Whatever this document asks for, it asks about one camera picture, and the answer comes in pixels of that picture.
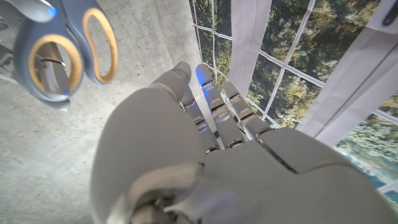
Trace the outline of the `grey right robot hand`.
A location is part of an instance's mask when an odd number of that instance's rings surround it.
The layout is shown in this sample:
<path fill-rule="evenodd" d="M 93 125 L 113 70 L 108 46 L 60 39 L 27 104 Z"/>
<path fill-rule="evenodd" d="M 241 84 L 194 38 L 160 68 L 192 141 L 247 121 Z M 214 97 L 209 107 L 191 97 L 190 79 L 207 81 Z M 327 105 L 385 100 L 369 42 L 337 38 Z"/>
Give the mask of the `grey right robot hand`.
<path fill-rule="evenodd" d="M 46 0 L 5 0 L 22 15 L 35 22 L 46 23 L 57 16 L 58 11 Z"/>

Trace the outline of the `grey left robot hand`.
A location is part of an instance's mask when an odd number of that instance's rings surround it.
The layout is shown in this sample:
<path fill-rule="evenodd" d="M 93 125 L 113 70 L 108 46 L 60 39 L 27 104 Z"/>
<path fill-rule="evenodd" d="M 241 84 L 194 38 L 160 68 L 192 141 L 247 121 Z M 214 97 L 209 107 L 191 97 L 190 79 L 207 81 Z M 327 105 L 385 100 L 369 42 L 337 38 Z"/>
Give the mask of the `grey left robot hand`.
<path fill-rule="evenodd" d="M 180 62 L 123 100 L 101 133 L 95 223 L 396 223 L 368 178 L 334 149 L 274 129 L 232 83 Z"/>

